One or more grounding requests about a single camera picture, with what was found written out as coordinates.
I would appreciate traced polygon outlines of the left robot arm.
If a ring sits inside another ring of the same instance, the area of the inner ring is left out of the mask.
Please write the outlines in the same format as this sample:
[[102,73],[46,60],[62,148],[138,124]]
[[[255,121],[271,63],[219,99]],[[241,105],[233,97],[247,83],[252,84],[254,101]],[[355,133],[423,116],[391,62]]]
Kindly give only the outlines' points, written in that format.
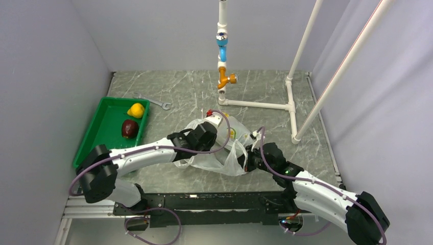
[[104,144],[97,145],[76,169],[82,195],[88,204],[111,200],[123,204],[133,214],[141,214],[147,207],[142,187],[120,177],[154,164],[190,159],[208,152],[216,137],[217,125],[205,121],[194,129],[132,148],[109,150]]

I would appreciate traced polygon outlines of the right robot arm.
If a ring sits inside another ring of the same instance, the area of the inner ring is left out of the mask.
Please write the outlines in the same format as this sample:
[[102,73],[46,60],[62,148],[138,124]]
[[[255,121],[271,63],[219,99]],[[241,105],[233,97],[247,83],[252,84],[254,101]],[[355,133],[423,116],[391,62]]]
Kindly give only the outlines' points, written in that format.
[[283,188],[284,210],[300,209],[324,218],[344,230],[355,244],[385,244],[390,221],[370,193],[349,192],[325,183],[287,161],[274,142],[258,148],[247,146],[238,161],[246,172],[259,169],[272,174]]

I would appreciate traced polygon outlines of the yellow fake lemon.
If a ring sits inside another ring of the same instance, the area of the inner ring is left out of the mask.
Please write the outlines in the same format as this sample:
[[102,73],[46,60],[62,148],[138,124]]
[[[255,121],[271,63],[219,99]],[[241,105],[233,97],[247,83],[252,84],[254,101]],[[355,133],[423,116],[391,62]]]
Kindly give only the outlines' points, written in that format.
[[142,118],[146,109],[141,103],[133,104],[127,111],[127,114],[134,118]]

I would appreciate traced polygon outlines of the dark red fake fruit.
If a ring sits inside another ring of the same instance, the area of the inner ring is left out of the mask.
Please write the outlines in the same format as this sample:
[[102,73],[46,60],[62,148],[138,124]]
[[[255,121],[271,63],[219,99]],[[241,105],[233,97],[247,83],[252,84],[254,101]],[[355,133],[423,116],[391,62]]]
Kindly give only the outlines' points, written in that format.
[[126,119],[121,127],[121,135],[124,138],[132,139],[135,138],[139,131],[139,125],[136,121]]

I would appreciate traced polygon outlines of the white plastic bag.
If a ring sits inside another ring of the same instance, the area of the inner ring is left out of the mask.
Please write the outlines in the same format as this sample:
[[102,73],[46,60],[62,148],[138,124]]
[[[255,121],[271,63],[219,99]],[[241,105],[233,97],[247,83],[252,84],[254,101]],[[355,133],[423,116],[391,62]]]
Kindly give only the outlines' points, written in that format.
[[223,149],[211,154],[197,154],[190,159],[175,161],[178,168],[195,168],[224,174],[241,176],[246,173],[247,147],[254,143],[251,131],[235,117],[226,114],[230,124],[230,139]]

